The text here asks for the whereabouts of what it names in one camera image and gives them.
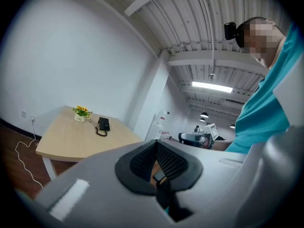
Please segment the gray plastic cover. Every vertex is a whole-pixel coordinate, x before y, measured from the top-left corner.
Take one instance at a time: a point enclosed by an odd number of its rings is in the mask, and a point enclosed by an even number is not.
[[[290,128],[248,155],[165,143],[196,157],[202,174],[188,190],[176,192],[181,207],[193,214],[175,222],[154,196],[136,194],[115,175],[116,161],[145,142],[93,155],[50,182],[35,202],[49,210],[77,179],[90,187],[64,220],[68,227],[256,227],[297,182],[304,160],[304,128]]]

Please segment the wooden table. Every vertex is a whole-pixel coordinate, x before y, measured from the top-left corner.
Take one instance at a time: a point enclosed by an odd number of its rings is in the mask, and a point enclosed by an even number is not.
[[[109,119],[110,131],[107,137],[98,136],[95,127],[100,115],[91,114],[84,123],[74,120],[72,107],[64,106],[51,123],[36,149],[42,155],[47,172],[53,180],[57,175],[50,159],[78,162],[92,154],[116,149],[142,141],[135,133],[116,118]]]

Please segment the person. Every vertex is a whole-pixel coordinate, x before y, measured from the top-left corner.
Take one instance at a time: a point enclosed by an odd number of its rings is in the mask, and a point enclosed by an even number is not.
[[[304,50],[300,29],[292,23],[287,37],[270,19],[251,18],[236,30],[237,44],[269,69],[257,90],[243,105],[236,121],[233,141],[215,141],[213,150],[247,154],[255,143],[289,127],[288,119],[273,94],[275,87],[293,67]]]

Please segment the white cable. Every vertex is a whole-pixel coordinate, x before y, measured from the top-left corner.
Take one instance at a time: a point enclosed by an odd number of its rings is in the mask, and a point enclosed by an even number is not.
[[[33,132],[34,132],[34,138],[35,138],[35,139],[34,139],[32,142],[30,142],[28,146],[27,146],[24,142],[21,142],[21,141],[18,142],[18,144],[17,144],[17,146],[16,146],[16,148],[15,148],[15,151],[16,151],[17,154],[18,154],[18,160],[20,160],[20,161],[22,162],[24,169],[30,173],[30,175],[32,176],[33,181],[39,183],[39,185],[43,188],[43,186],[41,185],[41,183],[40,183],[39,181],[36,181],[36,180],[33,178],[32,173],[31,173],[28,169],[25,168],[25,164],[24,164],[24,162],[20,159],[19,152],[17,151],[18,145],[19,145],[20,143],[22,143],[22,144],[24,144],[25,146],[29,147],[29,146],[36,140],[36,134],[35,134],[34,122],[33,122],[33,121],[32,121],[32,126],[33,126]]]
[[[203,0],[206,12],[207,12],[207,18],[209,20],[209,26],[210,26],[210,32],[211,32],[211,44],[212,44],[212,65],[211,65],[211,73],[214,74],[215,67],[214,67],[214,37],[213,37],[213,26],[212,26],[212,20],[210,16],[209,6],[207,3],[207,0]]]

